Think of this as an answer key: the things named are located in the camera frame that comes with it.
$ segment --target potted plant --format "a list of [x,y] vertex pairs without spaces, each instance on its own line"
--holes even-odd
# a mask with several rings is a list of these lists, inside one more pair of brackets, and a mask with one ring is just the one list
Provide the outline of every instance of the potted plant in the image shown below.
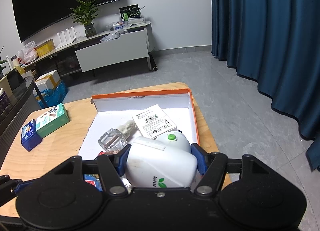
[[97,0],[75,0],[80,3],[80,6],[77,8],[70,8],[73,13],[71,16],[73,16],[73,23],[81,23],[84,25],[85,28],[85,35],[87,38],[92,37],[97,34],[93,24],[92,20],[94,20],[97,17]]

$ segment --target plant pot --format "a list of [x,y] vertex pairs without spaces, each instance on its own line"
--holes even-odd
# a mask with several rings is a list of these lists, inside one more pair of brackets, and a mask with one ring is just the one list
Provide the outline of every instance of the plant pot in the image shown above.
[[95,36],[97,34],[93,24],[86,25],[86,26],[84,26],[84,28],[85,28],[85,36],[87,38],[90,38],[90,37]]

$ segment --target green and white box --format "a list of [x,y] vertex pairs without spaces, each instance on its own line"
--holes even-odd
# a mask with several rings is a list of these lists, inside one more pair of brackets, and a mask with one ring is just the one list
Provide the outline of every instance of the green and white box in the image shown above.
[[36,132],[44,138],[68,122],[67,111],[63,103],[60,103],[36,119]]

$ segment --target barcode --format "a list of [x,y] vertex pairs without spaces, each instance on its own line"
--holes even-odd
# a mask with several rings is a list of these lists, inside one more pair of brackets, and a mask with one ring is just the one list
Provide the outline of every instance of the barcode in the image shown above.
[[155,115],[149,117],[148,119],[144,119],[144,120],[146,121],[146,123],[149,123],[149,122],[151,122],[151,121],[153,121],[153,120],[155,120],[157,118],[158,118],[158,116],[155,114]]

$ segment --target white styrofoam box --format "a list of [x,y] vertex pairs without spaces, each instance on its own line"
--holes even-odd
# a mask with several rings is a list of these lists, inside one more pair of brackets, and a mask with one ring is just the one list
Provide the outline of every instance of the white styrofoam box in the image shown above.
[[56,86],[59,84],[59,82],[60,82],[60,76],[57,70],[54,70],[40,76],[36,80],[36,85],[39,91],[42,92],[46,89],[55,89]]
[[[188,88],[93,95],[92,102],[98,113],[78,153],[83,160],[95,159],[103,151],[98,139],[107,130],[132,120],[132,115],[156,104],[172,119],[190,143],[199,143],[195,110],[191,90]],[[133,129],[127,142],[132,144],[139,136],[142,136],[141,133]]]

